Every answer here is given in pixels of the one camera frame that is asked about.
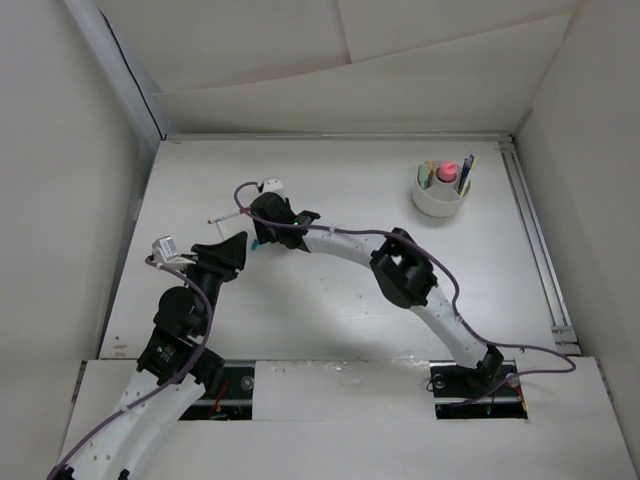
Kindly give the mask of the green translucent highlighter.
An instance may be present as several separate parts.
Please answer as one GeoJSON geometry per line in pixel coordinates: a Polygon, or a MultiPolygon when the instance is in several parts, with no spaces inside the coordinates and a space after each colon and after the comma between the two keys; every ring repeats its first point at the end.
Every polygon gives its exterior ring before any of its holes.
{"type": "Polygon", "coordinates": [[[431,178],[434,168],[428,168],[424,163],[418,167],[417,182],[421,190],[425,191],[431,184],[431,178]]]}

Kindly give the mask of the pink capped small bottle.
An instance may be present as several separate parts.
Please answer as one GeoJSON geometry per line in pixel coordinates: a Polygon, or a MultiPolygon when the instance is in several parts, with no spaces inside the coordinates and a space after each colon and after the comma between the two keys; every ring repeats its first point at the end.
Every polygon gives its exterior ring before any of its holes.
{"type": "Polygon", "coordinates": [[[454,182],[457,178],[457,164],[455,162],[443,162],[437,168],[436,176],[440,182],[454,182]]]}

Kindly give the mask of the dark blue pen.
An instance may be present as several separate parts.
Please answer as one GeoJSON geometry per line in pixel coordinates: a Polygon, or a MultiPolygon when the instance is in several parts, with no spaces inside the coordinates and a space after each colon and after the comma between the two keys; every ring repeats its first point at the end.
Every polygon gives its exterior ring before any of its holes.
{"type": "Polygon", "coordinates": [[[468,176],[470,174],[470,170],[471,170],[471,168],[472,168],[472,166],[474,164],[474,160],[475,160],[475,157],[474,157],[473,154],[471,154],[468,158],[466,158],[464,160],[464,163],[463,163],[463,166],[462,166],[462,169],[461,169],[461,173],[460,173],[459,184],[458,184],[458,195],[460,197],[463,196],[463,192],[464,192],[464,189],[465,189],[466,183],[467,183],[467,178],[468,178],[468,176]]]}

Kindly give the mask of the yellow thin pen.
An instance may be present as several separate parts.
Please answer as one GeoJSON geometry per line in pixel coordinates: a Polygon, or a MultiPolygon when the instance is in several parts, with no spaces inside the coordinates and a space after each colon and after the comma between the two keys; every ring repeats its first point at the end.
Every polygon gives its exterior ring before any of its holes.
{"type": "Polygon", "coordinates": [[[468,191],[469,191],[469,189],[470,189],[470,185],[471,185],[471,176],[472,176],[472,173],[473,173],[473,171],[474,171],[474,167],[475,167],[475,165],[476,165],[476,162],[477,162],[477,158],[475,157],[474,164],[473,164],[473,166],[472,166],[472,168],[471,168],[471,170],[470,170],[470,174],[469,174],[469,176],[468,176],[468,178],[467,178],[466,187],[465,187],[465,189],[464,189],[463,196],[462,196],[461,198],[464,198],[464,197],[468,194],[468,191]]]}

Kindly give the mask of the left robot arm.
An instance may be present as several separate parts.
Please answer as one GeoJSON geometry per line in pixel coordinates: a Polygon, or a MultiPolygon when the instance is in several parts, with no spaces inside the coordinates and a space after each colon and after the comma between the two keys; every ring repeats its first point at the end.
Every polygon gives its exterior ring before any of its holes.
{"type": "Polygon", "coordinates": [[[248,235],[177,251],[170,237],[156,240],[147,266],[179,280],[160,297],[154,328],[110,415],[74,445],[51,479],[135,479],[153,449],[189,407],[216,394],[224,359],[207,347],[223,284],[246,264],[248,235]]]}

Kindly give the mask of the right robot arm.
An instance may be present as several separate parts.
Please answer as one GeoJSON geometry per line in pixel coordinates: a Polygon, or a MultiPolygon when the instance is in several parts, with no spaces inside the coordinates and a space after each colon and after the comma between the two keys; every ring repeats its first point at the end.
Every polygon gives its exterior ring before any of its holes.
{"type": "Polygon", "coordinates": [[[260,194],[242,211],[254,221],[261,244],[326,254],[370,270],[383,297],[415,314],[448,348],[468,390],[483,394],[497,384],[503,355],[470,332],[440,288],[433,262],[406,231],[320,225],[319,214],[296,214],[287,199],[273,192],[260,194]]]}

